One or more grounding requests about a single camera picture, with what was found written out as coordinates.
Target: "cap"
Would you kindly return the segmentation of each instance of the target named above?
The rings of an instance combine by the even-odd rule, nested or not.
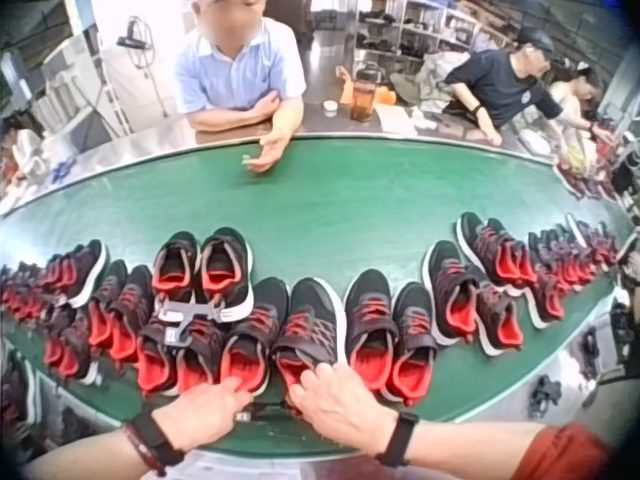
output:
[[[550,62],[561,61],[553,48],[551,37],[542,30],[533,27],[522,27],[520,33],[518,33],[517,43],[518,45],[526,45],[527,43],[530,43],[540,50],[543,53],[544,58]]]

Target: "bracelet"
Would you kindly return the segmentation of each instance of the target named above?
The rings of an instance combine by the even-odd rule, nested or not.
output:
[[[167,471],[164,465],[160,463],[160,461],[153,455],[151,450],[149,450],[147,446],[142,442],[142,440],[140,440],[140,438],[138,437],[138,433],[135,431],[131,423],[126,422],[124,424],[124,434],[131,445],[133,445],[133,448],[135,448],[144,464],[151,470],[156,472],[156,475],[158,477],[166,477]]]

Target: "man's right hand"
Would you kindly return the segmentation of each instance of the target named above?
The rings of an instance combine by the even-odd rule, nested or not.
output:
[[[278,92],[273,90],[256,103],[255,107],[253,107],[253,112],[258,117],[267,119],[276,113],[278,107],[280,107],[280,97],[278,96]]]
[[[320,435],[370,456],[387,449],[398,421],[397,412],[380,405],[358,374],[343,364],[306,370],[289,396]]]
[[[496,128],[493,126],[493,122],[491,121],[491,117],[484,108],[481,108],[478,111],[478,126],[480,130],[487,136],[487,140],[492,145],[499,147],[502,145],[502,136],[498,133]]]

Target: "man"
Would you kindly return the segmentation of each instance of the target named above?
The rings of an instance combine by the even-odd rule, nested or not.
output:
[[[197,31],[179,55],[178,111],[199,131],[218,132],[272,118],[260,158],[262,173],[280,158],[300,126],[306,89],[293,31],[263,18],[266,0],[198,0]]]
[[[563,111],[540,82],[540,77],[551,68],[550,62],[556,59],[549,36],[525,27],[518,44],[519,49],[512,54],[503,50],[472,54],[452,70],[445,83],[452,86],[456,100],[444,112],[464,114],[495,146],[502,144],[498,130],[530,105],[535,105],[549,120],[556,119],[565,126],[589,131],[607,143],[614,143],[611,132],[572,111]]]

